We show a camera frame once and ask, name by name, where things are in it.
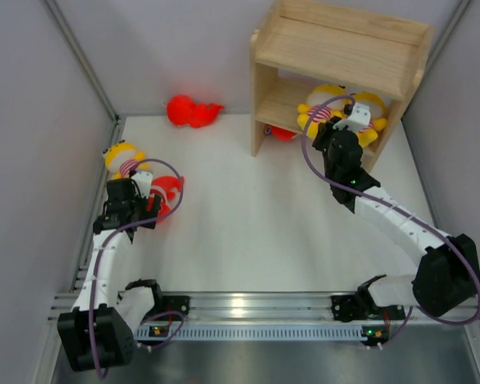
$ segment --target red toy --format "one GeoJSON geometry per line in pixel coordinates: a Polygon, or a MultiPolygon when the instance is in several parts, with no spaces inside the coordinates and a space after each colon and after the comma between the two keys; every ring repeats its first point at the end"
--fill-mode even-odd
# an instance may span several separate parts
{"type": "Polygon", "coordinates": [[[170,206],[168,204],[169,200],[172,200],[176,197],[176,193],[173,192],[176,189],[178,192],[182,190],[182,184],[185,183],[185,178],[182,177],[182,183],[180,184],[179,180],[174,176],[161,176],[156,178],[151,182],[151,192],[150,198],[147,201],[147,210],[150,211],[153,207],[154,196],[156,194],[162,196],[162,204],[160,205],[160,211],[158,215],[168,214],[170,211],[170,206]]]}
{"type": "Polygon", "coordinates": [[[291,139],[297,136],[295,132],[284,130],[283,128],[279,128],[277,126],[267,126],[267,128],[269,128],[272,136],[278,140],[281,140],[282,142],[289,142],[291,139]]]}
{"type": "Polygon", "coordinates": [[[194,100],[185,95],[174,96],[167,104],[167,117],[176,126],[189,125],[201,128],[215,121],[218,112],[224,106],[217,104],[195,104],[194,100]]]}

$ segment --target metal plate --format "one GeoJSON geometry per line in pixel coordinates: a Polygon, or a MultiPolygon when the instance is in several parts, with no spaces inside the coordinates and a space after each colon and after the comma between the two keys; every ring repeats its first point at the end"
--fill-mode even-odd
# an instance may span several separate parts
{"type": "MultiPolygon", "coordinates": [[[[461,327],[409,326],[383,351],[348,342],[175,342],[110,370],[106,384],[479,384],[461,327]]],[[[62,352],[52,384],[98,384],[62,352]]]]}

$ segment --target wooden shelf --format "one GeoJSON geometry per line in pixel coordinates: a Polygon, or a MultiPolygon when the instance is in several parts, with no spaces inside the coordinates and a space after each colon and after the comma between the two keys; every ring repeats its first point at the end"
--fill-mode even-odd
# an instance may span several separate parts
{"type": "Polygon", "coordinates": [[[416,46],[280,18],[256,62],[402,100],[414,75],[416,50],[416,46]]]}
{"type": "Polygon", "coordinates": [[[275,0],[250,40],[251,151],[265,124],[301,133],[297,106],[313,86],[289,70],[391,98],[387,126],[365,149],[375,164],[422,80],[434,29],[424,23],[310,0],[275,0]]]}

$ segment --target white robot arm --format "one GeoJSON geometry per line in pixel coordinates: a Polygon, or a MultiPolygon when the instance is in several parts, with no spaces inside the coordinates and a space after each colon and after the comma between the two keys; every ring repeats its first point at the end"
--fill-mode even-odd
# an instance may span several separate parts
{"type": "Polygon", "coordinates": [[[134,332],[146,316],[165,309],[168,298],[162,296],[156,280],[138,280],[142,255],[132,252],[135,223],[144,222],[142,226],[154,229],[162,204],[160,194],[153,197],[153,204],[148,202],[152,180],[150,172],[139,170],[130,178],[106,184],[108,198],[103,213],[93,224],[93,252],[86,280],[71,312],[61,314],[57,323],[75,371],[92,370],[97,360],[103,368],[129,364],[134,332]]]}
{"type": "MultiPolygon", "coordinates": [[[[464,234],[453,238],[418,220],[364,171],[354,132],[369,120],[370,110],[355,104],[348,118],[320,125],[313,147],[322,152],[325,179],[336,200],[400,246],[415,270],[403,276],[376,276],[361,284],[353,298],[333,297],[334,316],[344,322],[365,319],[390,306],[420,306],[430,315],[442,316],[478,291],[475,279],[446,242],[460,251],[480,281],[476,246],[464,234]]],[[[379,255],[380,263],[384,256],[379,255]]]]}

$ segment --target white wall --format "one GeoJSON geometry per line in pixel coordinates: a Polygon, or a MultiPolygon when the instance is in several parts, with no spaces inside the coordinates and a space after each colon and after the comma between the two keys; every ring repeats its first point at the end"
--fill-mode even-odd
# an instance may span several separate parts
{"type": "MultiPolygon", "coordinates": [[[[445,25],[458,0],[330,0],[445,25]]],[[[272,0],[60,1],[120,113],[176,93],[249,109],[249,39],[272,0]]]]}
{"type": "Polygon", "coordinates": [[[480,0],[426,77],[405,126],[439,224],[472,236],[480,261],[480,0]]]}
{"type": "Polygon", "coordinates": [[[0,0],[0,383],[29,382],[110,121],[39,0],[0,0]]]}

